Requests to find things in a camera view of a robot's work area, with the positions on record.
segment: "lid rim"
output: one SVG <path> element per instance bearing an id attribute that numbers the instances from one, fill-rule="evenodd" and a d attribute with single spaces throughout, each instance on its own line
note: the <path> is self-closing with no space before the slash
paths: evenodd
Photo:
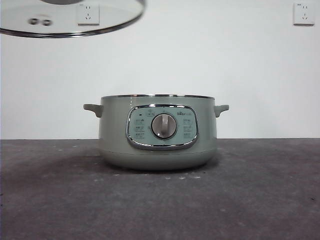
<path id="1" fill-rule="evenodd" d="M 197 98 L 197 99 L 211 99 L 215 100 L 212 96 L 201 96 L 201 95 L 183 95 L 183 94 L 127 94 L 127 95 L 110 95 L 103 96 L 101 99 L 111 98 L 141 98 L 141 97 L 167 97 L 167 98 Z"/>
<path id="2" fill-rule="evenodd" d="M 89 31 L 77 31 L 77 32 L 54 32 L 54 33 L 41 33 L 41 32 L 30 32 L 30 31 L 20 31 L 20 30 L 11 30 L 7 28 L 0 27 L 0 33 L 10 36 L 16 37 L 25 37 L 25 38 L 37 38 L 37 39 L 63 39 L 63 38 L 79 38 L 79 37 L 88 37 L 100 34 L 106 34 L 110 32 L 114 32 L 125 27 L 130 26 L 137 22 L 144 14 L 146 9 L 145 0 L 136 0 L 140 4 L 142 4 L 142 11 L 136 17 L 120 23 L 118 25 L 109 26 L 105 28 L 89 30 Z"/>

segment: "electrical socket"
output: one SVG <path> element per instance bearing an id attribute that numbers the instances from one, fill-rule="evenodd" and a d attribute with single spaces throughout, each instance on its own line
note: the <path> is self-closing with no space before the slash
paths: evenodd
<path id="1" fill-rule="evenodd" d="M 293 8 L 294 25 L 314 25 L 315 24 L 315 3 L 296 2 Z"/>
<path id="2" fill-rule="evenodd" d="M 76 8 L 77 23 L 79 26 L 100 25 L 100 6 L 94 3 L 80 3 Z"/>

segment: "pot body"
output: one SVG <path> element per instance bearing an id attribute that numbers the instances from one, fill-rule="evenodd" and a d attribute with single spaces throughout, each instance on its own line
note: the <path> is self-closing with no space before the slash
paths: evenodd
<path id="1" fill-rule="evenodd" d="M 206 163 L 217 148 L 216 116 L 229 109 L 215 106 L 213 97 L 187 95 L 106 96 L 100 106 L 85 106 L 100 117 L 100 154 L 111 164 L 141 170 Z M 176 123 L 173 136 L 166 139 L 158 137 L 153 126 L 162 115 Z M 160 124 L 168 124 L 163 119 Z"/>

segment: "gray concrete surface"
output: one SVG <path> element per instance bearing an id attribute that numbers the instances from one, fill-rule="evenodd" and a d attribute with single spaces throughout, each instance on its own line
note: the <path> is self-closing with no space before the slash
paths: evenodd
<path id="1" fill-rule="evenodd" d="M 1 239 L 320 239 L 320 139 L 218 144 L 150 172 L 106 164 L 97 140 L 3 140 Z"/>

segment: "glass lid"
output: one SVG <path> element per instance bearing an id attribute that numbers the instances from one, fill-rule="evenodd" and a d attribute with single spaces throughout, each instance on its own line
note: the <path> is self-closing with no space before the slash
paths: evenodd
<path id="1" fill-rule="evenodd" d="M 137 21 L 145 0 L 1 0 L 0 33 L 29 38 L 104 34 Z"/>

